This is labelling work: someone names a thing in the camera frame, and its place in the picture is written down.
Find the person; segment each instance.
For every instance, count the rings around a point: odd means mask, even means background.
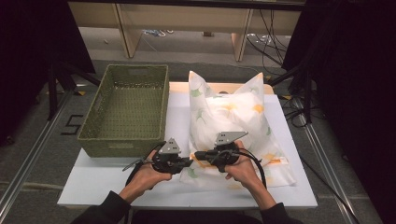
[[[244,148],[241,141],[235,141],[239,148]],[[225,166],[226,179],[234,178],[248,189],[262,215],[264,224],[294,224],[302,223],[293,219],[286,213],[283,203],[276,203],[261,180],[257,177],[251,160],[240,156],[238,161],[232,165]],[[162,181],[170,180],[170,174],[155,171],[151,164],[144,164],[135,174],[132,181],[119,193],[110,191],[106,199],[100,205],[89,207],[72,224],[111,224],[118,223],[131,208],[131,203],[144,194],[148,189],[154,188]],[[133,215],[133,224],[176,224],[176,223],[227,223],[227,224],[258,224],[261,223],[254,217],[241,215],[227,211],[151,211],[141,210]]]

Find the rectangular basket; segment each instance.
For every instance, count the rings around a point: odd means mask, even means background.
[[[165,133],[167,65],[107,67],[78,141],[90,157],[142,157]]]

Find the desk leg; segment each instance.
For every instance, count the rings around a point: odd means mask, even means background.
[[[122,45],[125,49],[125,56],[127,58],[133,58],[134,52],[136,51],[137,45],[139,44],[140,36],[142,35],[141,30],[136,30],[133,27],[133,23],[128,18],[126,13],[122,13],[121,4],[114,4],[114,12],[116,14]]]
[[[244,56],[245,45],[247,43],[248,30],[252,17],[253,17],[253,10],[248,9],[244,21],[245,25],[244,25],[243,33],[231,34],[231,40],[233,41],[233,54],[237,62],[241,62]]]

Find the hand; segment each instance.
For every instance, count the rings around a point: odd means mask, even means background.
[[[245,148],[241,141],[235,141],[235,143],[238,148]],[[228,173],[225,177],[226,179],[230,179],[233,177],[233,179],[241,182],[242,186],[247,189],[251,188],[253,184],[261,182],[256,175],[256,171],[254,170],[250,158],[246,156],[239,156],[239,159],[236,163],[232,165],[226,165],[224,170],[226,173]]]
[[[151,159],[155,152],[153,150],[148,158]],[[132,181],[120,192],[120,196],[126,202],[131,203],[136,198],[142,196],[146,190],[154,188],[161,181],[170,179],[172,179],[171,174],[157,172],[152,168],[151,164],[144,164],[134,175]]]

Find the black long-sleeve shirt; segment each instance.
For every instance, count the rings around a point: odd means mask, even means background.
[[[89,207],[77,217],[72,224],[117,224],[129,211],[131,205],[118,194],[110,191],[100,205]],[[260,211],[263,224],[300,224],[299,220],[290,218],[283,203],[270,209]],[[259,220],[235,212],[225,211],[149,211],[142,210],[133,217],[134,224],[177,224],[177,223],[227,223],[227,224],[258,224]]]

